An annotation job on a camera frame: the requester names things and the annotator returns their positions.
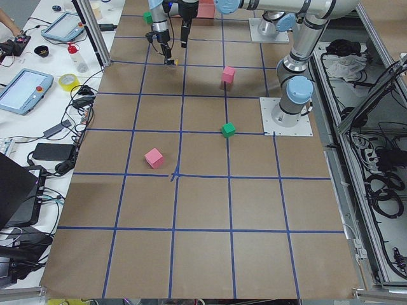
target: black monitor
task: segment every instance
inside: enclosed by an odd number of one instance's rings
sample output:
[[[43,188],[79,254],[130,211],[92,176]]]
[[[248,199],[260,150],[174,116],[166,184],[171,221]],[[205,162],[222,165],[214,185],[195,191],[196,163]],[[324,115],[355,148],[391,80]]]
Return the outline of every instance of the black monitor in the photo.
[[[30,199],[38,178],[0,153],[0,230],[4,228],[21,204]]]

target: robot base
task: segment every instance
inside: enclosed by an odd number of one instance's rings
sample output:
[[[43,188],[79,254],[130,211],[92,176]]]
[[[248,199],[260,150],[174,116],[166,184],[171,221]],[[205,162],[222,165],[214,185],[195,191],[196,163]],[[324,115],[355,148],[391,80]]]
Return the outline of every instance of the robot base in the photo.
[[[252,42],[254,42],[254,43],[278,43],[278,44],[288,44],[290,42],[287,32],[280,32],[274,36],[261,35],[258,31],[260,22],[261,22],[260,18],[249,18],[250,34],[252,37]]]
[[[281,98],[261,97],[261,117],[263,118],[263,131],[265,135],[288,135],[296,137],[312,137],[312,129],[308,116],[300,117],[298,124],[294,127],[283,127],[274,122],[272,118],[273,108],[280,102]]]

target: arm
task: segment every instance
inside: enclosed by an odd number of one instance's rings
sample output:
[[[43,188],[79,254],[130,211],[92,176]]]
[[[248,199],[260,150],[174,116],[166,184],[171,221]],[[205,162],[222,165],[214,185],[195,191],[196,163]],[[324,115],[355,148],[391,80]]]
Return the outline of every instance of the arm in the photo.
[[[146,34],[150,43],[153,43],[153,36],[159,42],[164,63],[172,65],[171,48],[168,42],[171,40],[167,16],[179,15],[183,19],[181,26],[181,47],[186,48],[188,36],[191,30],[192,19],[197,17],[199,0],[149,0],[149,8],[153,19],[151,32]]]
[[[20,34],[20,28],[17,27],[14,22],[10,19],[10,17],[0,8],[0,22],[3,23],[7,28],[12,31],[14,36]]]

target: pink block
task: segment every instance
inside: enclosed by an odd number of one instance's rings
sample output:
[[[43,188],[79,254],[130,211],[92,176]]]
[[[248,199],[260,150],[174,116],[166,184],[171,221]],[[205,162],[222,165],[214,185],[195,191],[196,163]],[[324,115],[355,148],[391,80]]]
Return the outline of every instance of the pink block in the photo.
[[[215,17],[215,4],[213,0],[200,0],[198,7],[197,18],[211,18]]]
[[[158,151],[157,148],[153,148],[149,152],[147,152],[144,157],[150,166],[154,169],[159,168],[164,163],[163,155]]]
[[[228,84],[232,84],[233,83],[233,78],[235,77],[235,68],[232,67],[228,67],[226,66],[223,69],[223,73],[222,73],[222,81],[228,83]]]

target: cube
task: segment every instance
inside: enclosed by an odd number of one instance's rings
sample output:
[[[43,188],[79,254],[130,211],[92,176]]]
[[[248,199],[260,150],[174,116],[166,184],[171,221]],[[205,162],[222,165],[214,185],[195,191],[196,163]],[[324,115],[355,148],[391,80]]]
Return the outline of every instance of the cube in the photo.
[[[235,132],[236,128],[230,122],[222,126],[222,134],[225,138],[231,137]]]
[[[153,16],[151,16],[151,12],[144,12],[144,14],[142,14],[142,18],[148,25],[153,24]]]
[[[235,73],[236,73],[235,68],[226,66],[223,69],[222,81],[224,81],[225,83],[228,83],[228,84],[232,84],[233,78],[235,78]]]
[[[164,157],[157,148],[153,148],[147,152],[144,157],[146,158],[147,163],[154,169],[159,168],[164,163]]]

